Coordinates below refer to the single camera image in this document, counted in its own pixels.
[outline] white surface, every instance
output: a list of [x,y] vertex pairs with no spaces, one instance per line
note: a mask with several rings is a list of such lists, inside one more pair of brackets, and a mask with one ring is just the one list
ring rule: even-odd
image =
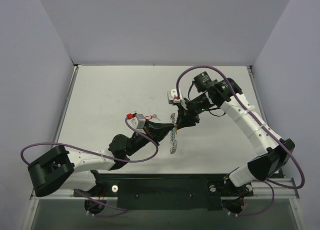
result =
[[41,0],[76,64],[250,65],[289,0]]
[[[80,66],[59,141],[92,151],[104,150],[116,134],[131,137],[133,132],[125,125],[125,117],[133,112],[156,114],[161,122],[169,123],[177,107],[168,104],[167,91],[175,87],[176,79],[187,68]],[[219,68],[237,82],[250,103],[258,105],[245,66]],[[180,85],[182,92],[187,93],[193,77],[204,70],[186,74]],[[221,80],[215,72],[207,71],[212,80]],[[197,95],[194,88],[190,96]],[[170,154],[168,135],[152,160],[129,163],[109,173],[228,173],[257,156],[244,133],[228,116],[203,113],[197,126],[178,130],[176,139],[175,154]],[[130,159],[143,159],[154,151],[154,145],[149,143]]]
[[[320,0],[291,0],[253,66],[265,114],[272,128],[296,144],[305,173],[299,190],[307,229],[319,229],[320,187]],[[300,182],[292,161],[288,177]]]
[[0,223],[18,230],[32,191],[20,150],[53,140],[74,67],[39,0],[0,0],[0,23]]

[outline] black mounting plate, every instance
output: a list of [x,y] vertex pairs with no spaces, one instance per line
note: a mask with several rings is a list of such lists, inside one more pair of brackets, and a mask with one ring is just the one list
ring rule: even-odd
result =
[[[97,186],[87,193],[97,197],[97,189],[106,187],[105,196],[117,197],[117,207],[128,210],[221,210],[221,197],[236,198],[243,194],[228,193],[224,176],[226,174],[100,174]],[[113,185],[118,186],[117,193],[112,192]]]

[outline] cable tie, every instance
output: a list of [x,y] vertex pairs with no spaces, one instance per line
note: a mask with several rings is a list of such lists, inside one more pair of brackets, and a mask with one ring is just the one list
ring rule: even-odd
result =
[[235,119],[234,121],[237,122],[240,118],[242,118],[244,115],[248,114],[249,112],[252,112],[253,110],[255,110],[256,107],[254,105],[251,105],[247,110],[245,110],[244,112],[240,113]]
[[252,133],[247,136],[247,138],[251,137],[252,134],[254,134],[256,131],[258,131],[259,129],[261,129],[265,125],[267,125],[267,123],[261,124],[259,127],[257,127],[255,130],[253,130]]

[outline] white plastic housing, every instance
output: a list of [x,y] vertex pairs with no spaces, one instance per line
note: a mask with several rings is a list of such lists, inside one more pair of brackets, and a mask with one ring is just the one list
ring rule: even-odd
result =
[[146,119],[143,114],[136,114],[131,123],[135,129],[143,129],[146,123]]
[[175,97],[178,96],[177,89],[172,89],[171,91],[168,91],[167,96],[168,96],[168,102],[169,104],[179,104],[181,103],[182,107],[184,109],[187,109],[186,102],[184,100],[184,96],[181,93],[181,90],[179,89],[180,92],[180,99],[176,99]]
[[[115,164],[113,160],[103,158],[102,156],[87,154],[69,148],[67,148],[67,150],[69,151],[68,157],[70,162],[74,164],[74,173],[97,169],[109,170]],[[111,152],[106,149],[98,153],[110,155]]]
[[[273,135],[275,135],[277,139],[281,138],[281,136],[275,133],[255,112],[255,106],[248,103],[244,94],[236,95],[240,101],[247,106],[254,115],[257,116],[257,118],[262,122],[263,126],[265,126]],[[260,126],[251,115],[248,114],[249,111],[245,111],[240,106],[234,96],[231,97],[230,102],[225,101],[222,104],[221,109],[227,113],[236,122],[236,124],[238,124],[246,137],[250,140],[258,156],[266,154],[268,147],[275,148],[278,146],[278,143],[262,129],[262,126]]]
[[256,178],[251,174],[248,165],[244,165],[230,173],[229,179],[236,187],[240,187],[252,182]]

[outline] red clip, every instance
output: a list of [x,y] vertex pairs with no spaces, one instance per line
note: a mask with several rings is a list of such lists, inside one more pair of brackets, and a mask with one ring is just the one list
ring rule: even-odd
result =
[[126,116],[128,117],[128,119],[133,119],[134,118],[133,114],[127,114]]
[[147,116],[145,116],[144,118],[147,119],[147,120],[149,120],[149,119],[152,119],[153,117],[152,117],[152,115],[147,115]]

